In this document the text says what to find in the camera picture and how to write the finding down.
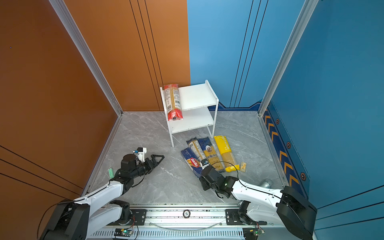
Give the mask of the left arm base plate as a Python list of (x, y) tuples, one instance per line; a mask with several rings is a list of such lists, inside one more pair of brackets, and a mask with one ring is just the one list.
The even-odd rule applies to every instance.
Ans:
[(145, 209), (133, 209), (130, 210), (126, 219), (119, 219), (111, 225), (116, 226), (143, 226), (146, 221), (147, 210)]

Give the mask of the blue Barilla spaghetti bag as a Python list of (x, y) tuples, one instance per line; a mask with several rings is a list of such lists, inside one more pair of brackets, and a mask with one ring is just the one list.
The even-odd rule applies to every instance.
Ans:
[(202, 176), (203, 169), (194, 152), (190, 148), (186, 148), (181, 150), (181, 154), (195, 176), (199, 179)]

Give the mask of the red spaghetti bag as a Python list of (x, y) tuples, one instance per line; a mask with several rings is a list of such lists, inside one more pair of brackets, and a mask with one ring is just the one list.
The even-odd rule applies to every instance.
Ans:
[(178, 84), (164, 86), (165, 103), (168, 121), (183, 119), (181, 98)]

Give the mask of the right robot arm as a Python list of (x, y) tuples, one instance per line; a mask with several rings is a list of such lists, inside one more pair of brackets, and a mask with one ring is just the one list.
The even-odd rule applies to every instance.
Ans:
[(218, 197), (232, 197), (242, 202), (238, 215), (243, 224), (284, 225), (301, 240), (313, 239), (318, 210), (293, 187), (285, 186), (282, 190), (262, 188), (237, 177), (224, 177), (212, 166), (205, 167), (196, 176), (205, 191), (212, 189)]

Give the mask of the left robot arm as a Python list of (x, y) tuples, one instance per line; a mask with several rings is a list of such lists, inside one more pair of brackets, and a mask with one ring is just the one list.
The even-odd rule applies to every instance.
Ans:
[(86, 240), (110, 223), (134, 224), (130, 204), (119, 197), (136, 186), (135, 178), (150, 174), (164, 159), (163, 155), (151, 155), (140, 161), (137, 153), (125, 155), (121, 167), (106, 185), (83, 197), (53, 205), (54, 212), (45, 229), (37, 230), (37, 238)]

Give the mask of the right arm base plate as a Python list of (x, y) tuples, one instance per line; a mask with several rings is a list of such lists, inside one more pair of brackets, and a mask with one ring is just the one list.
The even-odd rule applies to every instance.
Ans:
[(256, 222), (252, 220), (245, 213), (239, 212), (238, 209), (226, 209), (225, 214), (226, 214), (226, 223), (228, 226), (235, 226), (235, 225), (261, 226), (261, 225), (267, 224), (267, 222), (265, 221)]

